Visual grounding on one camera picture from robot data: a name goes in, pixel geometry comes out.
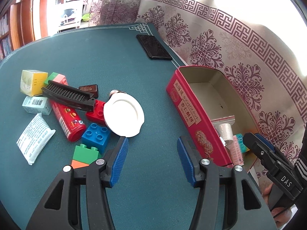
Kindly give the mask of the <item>pink hair roller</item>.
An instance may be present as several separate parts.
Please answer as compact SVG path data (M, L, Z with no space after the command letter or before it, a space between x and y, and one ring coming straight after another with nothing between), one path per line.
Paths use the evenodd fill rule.
M233 141L227 145L229 149L229 156L234 165L244 165L243 155L236 136L233 136Z

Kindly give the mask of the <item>light blue medicine box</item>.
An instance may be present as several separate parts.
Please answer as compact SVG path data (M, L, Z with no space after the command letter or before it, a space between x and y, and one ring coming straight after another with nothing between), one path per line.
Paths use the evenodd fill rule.
M46 97L25 97L22 107L27 113L37 114L41 113L42 115L50 115L52 107L50 101Z

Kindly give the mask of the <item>blue toy brick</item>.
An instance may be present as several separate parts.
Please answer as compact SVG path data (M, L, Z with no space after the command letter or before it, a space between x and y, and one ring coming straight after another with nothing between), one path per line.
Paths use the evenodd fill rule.
M81 142L87 147L97 148L100 154L103 154L109 143L110 137L111 130L108 127L92 123L81 136Z

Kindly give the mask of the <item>red cylindrical can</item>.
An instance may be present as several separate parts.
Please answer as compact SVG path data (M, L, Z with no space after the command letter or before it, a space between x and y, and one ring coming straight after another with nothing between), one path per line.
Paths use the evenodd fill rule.
M67 139L70 142L79 140L86 131L86 126L75 109L59 104L53 100L51 100L50 103Z

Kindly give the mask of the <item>white ointment tube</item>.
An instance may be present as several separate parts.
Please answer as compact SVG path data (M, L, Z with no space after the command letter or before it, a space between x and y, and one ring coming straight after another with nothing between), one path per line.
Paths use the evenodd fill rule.
M16 144L30 166L35 163L55 132L55 129L50 128L41 113L37 113L29 122Z

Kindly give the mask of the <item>red toy brick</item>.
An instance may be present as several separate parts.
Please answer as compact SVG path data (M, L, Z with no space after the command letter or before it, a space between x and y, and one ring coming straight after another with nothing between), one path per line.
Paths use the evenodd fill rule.
M105 102L96 100L94 104L94 110L92 112L86 112L86 118L90 122L94 122L96 124L106 126L105 118L104 118L104 104Z

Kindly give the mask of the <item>white round lid jar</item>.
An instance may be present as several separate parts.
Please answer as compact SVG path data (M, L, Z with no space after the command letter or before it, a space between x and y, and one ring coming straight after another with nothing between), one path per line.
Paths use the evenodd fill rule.
M120 90L111 90L103 112L106 125L118 136L131 138L138 135L145 122L137 99Z

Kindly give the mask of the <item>black folding comb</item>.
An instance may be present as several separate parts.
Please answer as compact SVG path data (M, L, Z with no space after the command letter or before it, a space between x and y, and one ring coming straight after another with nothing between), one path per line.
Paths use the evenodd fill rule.
M48 85L42 88L45 97L62 105L77 110L91 112L94 110L96 99L92 93L49 80Z

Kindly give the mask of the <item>patterned lace curtain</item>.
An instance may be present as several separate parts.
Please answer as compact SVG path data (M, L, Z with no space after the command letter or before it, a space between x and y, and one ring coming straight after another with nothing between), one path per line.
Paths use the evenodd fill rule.
M221 71L295 163L306 124L306 24L290 0L92 0L91 25L152 23L188 65Z

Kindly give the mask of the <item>green pink toy brick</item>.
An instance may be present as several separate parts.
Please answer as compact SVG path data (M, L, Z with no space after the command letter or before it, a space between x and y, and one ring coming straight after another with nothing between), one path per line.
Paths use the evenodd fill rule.
M66 76L62 75L62 74L59 74L59 73L56 73L56 72L52 72L48 77L47 79L44 81L44 86L47 86L48 85L48 82L50 80L53 80L57 83L61 83L63 85L68 85L68 82L67 82L67 79L66 79Z

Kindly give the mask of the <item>yellow medicine box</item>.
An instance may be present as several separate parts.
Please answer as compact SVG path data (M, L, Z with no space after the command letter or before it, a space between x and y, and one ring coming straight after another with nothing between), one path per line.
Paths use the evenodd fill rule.
M29 96L41 95L44 82L48 78L47 72L38 70L22 70L20 80L20 91Z

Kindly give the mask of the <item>black smartphone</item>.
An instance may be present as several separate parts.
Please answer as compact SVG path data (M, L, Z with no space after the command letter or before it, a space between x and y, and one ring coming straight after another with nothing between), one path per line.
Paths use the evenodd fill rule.
M150 59L172 60L171 55L154 36L138 34L136 38Z

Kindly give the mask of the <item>wooden bookshelf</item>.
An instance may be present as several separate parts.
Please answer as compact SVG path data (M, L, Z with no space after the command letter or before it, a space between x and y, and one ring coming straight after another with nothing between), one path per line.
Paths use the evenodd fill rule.
M21 26L21 1L13 0L1 15L1 60L24 45Z

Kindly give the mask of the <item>green bowl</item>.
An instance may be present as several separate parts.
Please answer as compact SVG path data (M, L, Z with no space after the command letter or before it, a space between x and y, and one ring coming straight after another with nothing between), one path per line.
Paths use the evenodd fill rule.
M91 18L90 13L82 15L82 21L83 22L89 22L90 18Z

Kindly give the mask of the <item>wooden door frame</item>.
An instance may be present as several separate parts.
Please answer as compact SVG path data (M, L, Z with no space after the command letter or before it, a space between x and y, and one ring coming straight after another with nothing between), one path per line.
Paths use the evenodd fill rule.
M24 45L47 37L47 0L21 0L20 25Z

